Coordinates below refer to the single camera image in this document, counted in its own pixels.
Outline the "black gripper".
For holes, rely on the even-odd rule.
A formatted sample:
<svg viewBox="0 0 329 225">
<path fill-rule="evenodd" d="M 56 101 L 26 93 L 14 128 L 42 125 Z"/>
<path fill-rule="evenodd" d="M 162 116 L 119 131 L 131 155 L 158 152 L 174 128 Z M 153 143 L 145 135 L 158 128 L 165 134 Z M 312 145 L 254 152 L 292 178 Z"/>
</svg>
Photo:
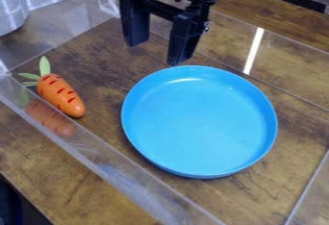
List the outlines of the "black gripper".
<svg viewBox="0 0 329 225">
<path fill-rule="evenodd" d="M 123 38 L 130 46 L 149 40 L 150 15 L 173 22 L 167 64 L 193 57 L 201 36 L 210 30 L 210 7 L 214 0 L 119 0 Z"/>
</svg>

